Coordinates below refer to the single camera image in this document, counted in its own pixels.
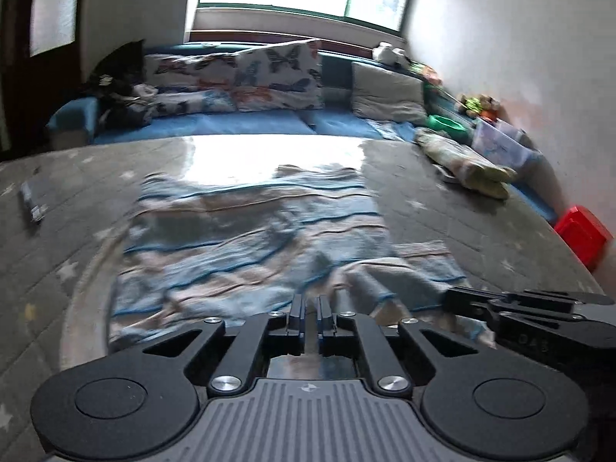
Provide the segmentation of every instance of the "silver bolt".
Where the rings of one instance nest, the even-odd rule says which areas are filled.
[[[241,386],[241,380],[237,377],[233,377],[232,375],[220,375],[219,377],[212,379],[211,385],[215,390],[228,392],[239,389]]]
[[[399,375],[388,375],[379,380],[379,387],[390,391],[402,390],[408,387],[408,381]]]

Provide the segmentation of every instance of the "window frame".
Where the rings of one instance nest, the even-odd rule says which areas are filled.
[[[400,29],[391,29],[390,27],[380,26],[379,24],[373,24],[372,22],[362,21],[359,19],[353,19],[347,16],[338,16],[332,14],[325,14],[322,12],[313,12],[312,10],[302,10],[300,8],[292,8],[292,7],[278,7],[276,5],[260,5],[256,3],[201,3],[199,0],[197,4],[197,8],[245,8],[249,10],[273,10],[276,12],[286,12],[291,14],[300,14],[307,15],[310,17],[317,17],[321,19],[330,19],[333,21],[346,22],[347,24],[355,24],[356,26],[367,27],[370,29],[374,29],[377,31],[381,31],[393,36],[402,37],[403,30],[405,27],[405,23],[408,15],[408,6],[411,0],[406,0],[404,2],[404,11],[402,13],[402,19],[400,20]],[[349,6],[349,0],[347,0],[347,11]]]

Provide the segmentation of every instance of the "striped blanket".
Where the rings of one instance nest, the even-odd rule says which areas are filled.
[[[146,177],[124,241],[109,339],[122,348],[206,316],[241,325],[297,293],[393,324],[464,274],[441,242],[392,244],[353,169],[283,166],[250,185]],[[340,298],[338,288],[348,288]]]

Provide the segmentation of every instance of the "wooden door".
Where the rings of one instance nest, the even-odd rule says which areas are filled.
[[[75,41],[30,55],[33,0],[2,0],[0,74],[10,157],[47,149],[51,115],[78,95],[81,85],[79,2]]]

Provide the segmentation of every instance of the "plastic storage box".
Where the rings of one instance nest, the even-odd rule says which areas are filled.
[[[586,207],[574,206],[554,227],[589,271],[593,271],[612,240],[607,228]]]
[[[492,163],[514,169],[518,180],[528,177],[543,157],[541,151],[523,146],[481,119],[477,122],[471,147]]]

